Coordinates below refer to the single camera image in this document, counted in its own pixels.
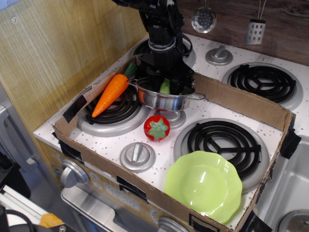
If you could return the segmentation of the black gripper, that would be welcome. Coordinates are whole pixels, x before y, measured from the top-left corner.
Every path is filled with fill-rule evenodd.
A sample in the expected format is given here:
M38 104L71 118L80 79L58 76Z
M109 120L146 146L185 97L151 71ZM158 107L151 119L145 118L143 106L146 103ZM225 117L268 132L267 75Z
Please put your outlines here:
M177 48L167 53L140 53L141 73L145 73L153 91L159 92L165 79L170 81L171 95L182 95L194 84L195 72L183 62L183 54Z

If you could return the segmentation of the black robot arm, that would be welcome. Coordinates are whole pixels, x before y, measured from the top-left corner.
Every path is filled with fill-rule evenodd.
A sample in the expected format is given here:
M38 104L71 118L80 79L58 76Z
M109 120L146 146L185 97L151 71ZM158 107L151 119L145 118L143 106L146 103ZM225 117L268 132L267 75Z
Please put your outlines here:
M119 6L138 10L148 32L149 53L139 53L138 58L148 80L158 92L165 79L170 81L169 91L179 95L185 87L192 87L195 72L184 63L193 48L186 48L189 38L181 31L184 16L175 0L117 0Z

